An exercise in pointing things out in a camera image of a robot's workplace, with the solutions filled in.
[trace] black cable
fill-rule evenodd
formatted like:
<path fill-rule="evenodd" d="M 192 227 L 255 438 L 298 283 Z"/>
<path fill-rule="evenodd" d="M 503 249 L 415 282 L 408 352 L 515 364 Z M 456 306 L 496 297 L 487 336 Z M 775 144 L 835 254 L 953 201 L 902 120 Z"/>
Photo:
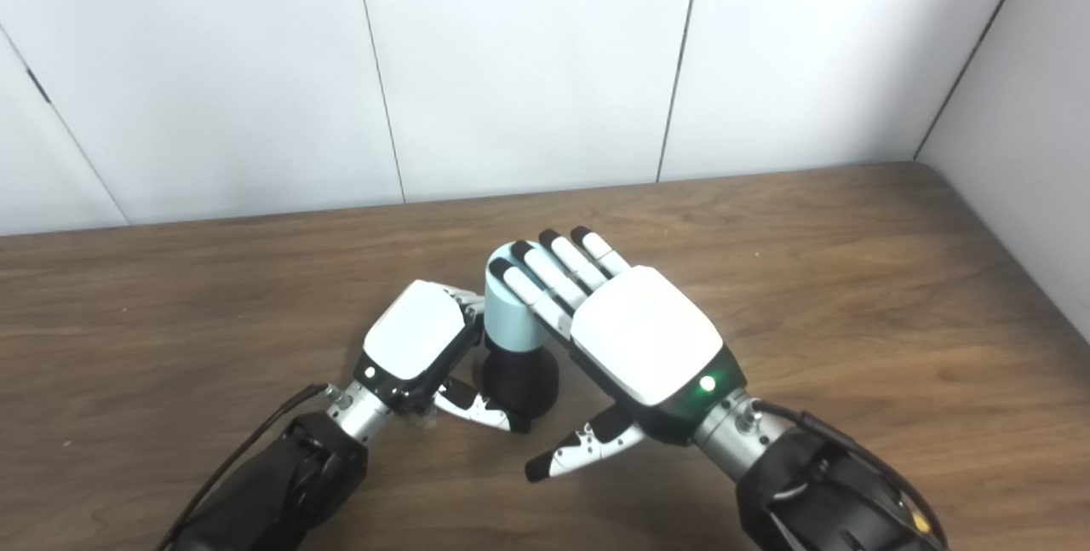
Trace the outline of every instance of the black cable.
<path fill-rule="evenodd" d="M 848 453 L 856 454 L 857 457 L 863 461 L 871 468 L 877 470 L 879 474 L 887 478 L 894 483 L 895 487 L 900 489 L 900 491 L 912 501 L 912 504 L 916 504 L 917 509 L 923 513 L 923 516 L 927 518 L 928 524 L 930 524 L 931 529 L 934 530 L 935 538 L 938 539 L 944 548 L 949 548 L 949 542 L 946 540 L 946 530 L 943 529 L 943 524 L 938 521 L 937 513 L 935 513 L 934 509 L 931 507 L 931 504 L 928 503 L 927 499 L 923 498 L 923 494 L 920 493 L 919 490 L 912 486 L 912 483 L 908 482 L 908 479 L 903 477 L 898 470 L 895 470 L 893 466 L 886 464 L 877 455 L 871 453 L 871 451 L 868 451 L 863 445 L 856 442 L 851 436 L 845 434 L 840 430 L 837 430 L 829 424 L 822 421 L 816 418 L 816 416 L 813 416 L 806 411 L 799 413 L 763 400 L 754 400 L 752 405 L 753 411 L 778 416 L 782 419 L 786 419 L 791 424 L 795 424 L 802 430 L 821 436 L 822 439 L 840 446 L 840 449 L 848 451 Z"/>
<path fill-rule="evenodd" d="M 193 494 L 193 499 L 185 505 L 185 509 L 182 509 L 182 514 L 174 519 L 174 524 L 167 530 L 167 535 L 164 535 L 162 540 L 155 546 L 155 551 L 164 551 L 168 544 L 173 542 L 179 528 L 185 524 L 185 522 L 190 518 L 190 515 L 192 515 L 197 505 L 201 504 L 201 501 L 204 500 L 205 495 L 208 495 L 208 492 L 211 490 L 213 486 L 216 485 L 216 481 L 218 481 L 220 477 L 227 473 L 230 466 L 234 464 L 239 457 L 242 457 L 242 454 L 245 453 L 250 446 L 253 446 L 253 443 L 257 442 L 257 439 L 262 438 L 262 434 L 267 432 L 268 429 L 272 427 L 272 424 L 277 423 L 277 419 L 280 419 L 281 416 L 284 416 L 289 411 L 292 411 L 292 408 L 303 404 L 304 401 L 311 400 L 312 396 L 320 394 L 328 387 L 329 384 L 327 383 L 308 384 L 306 389 L 303 389 L 303 391 L 290 396 L 288 401 L 280 404 L 280 408 L 276 408 L 276 412 L 272 412 L 272 415 L 269 415 L 268 419 L 265 419 L 265 421 L 262 423 L 252 434 L 250 434 L 250 438 L 242 441 L 238 449 L 231 451 L 231 454 L 226 458 L 226 461 L 222 462 L 222 464 L 219 465 L 219 468 L 216 468 L 215 473 L 208 477 L 208 480 L 201 486 L 201 489 L 198 489 L 195 494 Z"/>

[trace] silver cylindrical wrist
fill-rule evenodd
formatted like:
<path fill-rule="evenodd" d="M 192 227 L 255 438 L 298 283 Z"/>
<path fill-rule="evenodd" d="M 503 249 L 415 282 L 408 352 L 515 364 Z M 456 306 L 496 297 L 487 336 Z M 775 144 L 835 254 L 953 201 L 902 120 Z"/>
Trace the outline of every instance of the silver cylindrical wrist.
<path fill-rule="evenodd" d="M 371 393 L 359 381 L 352 381 L 344 389 L 342 400 L 332 404 L 326 411 L 326 415 L 330 416 L 348 436 L 361 443 L 368 443 L 393 414 L 377 395 Z"/>
<path fill-rule="evenodd" d="M 753 397 L 739 389 L 705 416 L 693 442 L 735 482 L 787 431 L 775 416 L 753 411 Z"/>

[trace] white finger segment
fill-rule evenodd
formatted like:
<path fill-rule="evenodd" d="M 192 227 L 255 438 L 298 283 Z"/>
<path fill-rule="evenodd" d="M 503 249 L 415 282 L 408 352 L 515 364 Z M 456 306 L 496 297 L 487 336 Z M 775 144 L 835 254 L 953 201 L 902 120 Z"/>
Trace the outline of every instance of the white finger segment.
<path fill-rule="evenodd" d="M 579 446 L 565 446 L 554 451 L 548 469 L 549 478 L 613 457 L 646 438 L 638 424 L 631 424 L 627 430 L 607 443 L 601 442 L 590 426 L 577 431 L 576 436 L 579 439 Z"/>
<path fill-rule="evenodd" d="M 611 276 L 618 276 L 620 272 L 631 269 L 620 253 L 614 252 L 613 247 L 596 233 L 585 233 L 579 244 Z"/>
<path fill-rule="evenodd" d="M 522 303 L 533 310 L 535 317 L 540 318 L 544 325 L 552 327 L 562 338 L 571 338 L 571 317 L 561 309 L 560 304 L 553 302 L 553 298 L 537 284 L 534 284 L 530 277 L 525 276 L 521 269 L 513 264 L 508 265 L 499 277 L 504 283 L 514 292 L 514 295 L 522 299 Z"/>
<path fill-rule="evenodd" d="M 531 248 L 526 252 L 525 257 L 522 259 L 526 267 L 537 276 L 537 279 L 545 283 L 546 287 L 556 292 L 556 295 L 560 296 L 571 310 L 578 309 L 580 304 L 583 304 L 586 299 L 586 294 L 583 290 L 580 290 L 579 284 L 576 284 L 573 280 L 568 279 L 560 268 L 553 264 L 553 260 L 548 259 L 547 253 L 541 252 L 537 248 Z"/>
<path fill-rule="evenodd" d="M 606 283 L 606 276 L 602 274 L 602 271 L 594 264 L 591 264 L 567 237 L 555 237 L 549 242 L 548 248 L 560 260 L 560 264 L 564 264 L 565 268 L 568 268 L 576 276 L 576 279 L 586 284 L 590 291 L 595 291 Z"/>

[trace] cylindrical object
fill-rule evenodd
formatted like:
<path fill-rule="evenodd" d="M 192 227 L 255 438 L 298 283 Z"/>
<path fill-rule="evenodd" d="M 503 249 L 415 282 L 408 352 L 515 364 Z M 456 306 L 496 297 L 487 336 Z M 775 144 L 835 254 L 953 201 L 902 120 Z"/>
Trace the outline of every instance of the cylindrical object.
<path fill-rule="evenodd" d="M 531 244 L 542 248 L 536 242 Z M 511 244 L 496 248 L 488 264 L 497 257 L 526 271 L 511 255 Z M 481 369 L 481 393 L 504 411 L 533 419 L 556 403 L 560 380 L 556 357 L 543 346 L 548 339 L 545 327 L 502 280 L 487 271 L 487 264 L 485 268 L 484 342 L 488 354 Z M 533 272 L 526 271 L 526 276 L 533 277 Z"/>
<path fill-rule="evenodd" d="M 775 416 L 752 416 L 752 400 L 746 389 L 732 392 L 712 408 L 692 436 L 704 455 L 735 482 L 787 430 Z"/>

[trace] screw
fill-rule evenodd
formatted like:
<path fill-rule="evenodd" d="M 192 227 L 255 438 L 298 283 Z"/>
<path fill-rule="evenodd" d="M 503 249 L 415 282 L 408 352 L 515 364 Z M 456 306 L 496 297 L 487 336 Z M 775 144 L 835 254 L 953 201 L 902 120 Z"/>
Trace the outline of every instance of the screw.
<path fill-rule="evenodd" d="M 327 384 L 325 391 L 323 392 L 331 403 L 337 404 L 338 408 L 344 411 L 344 408 L 352 406 L 352 396 L 346 394 L 341 391 L 337 384 Z"/>

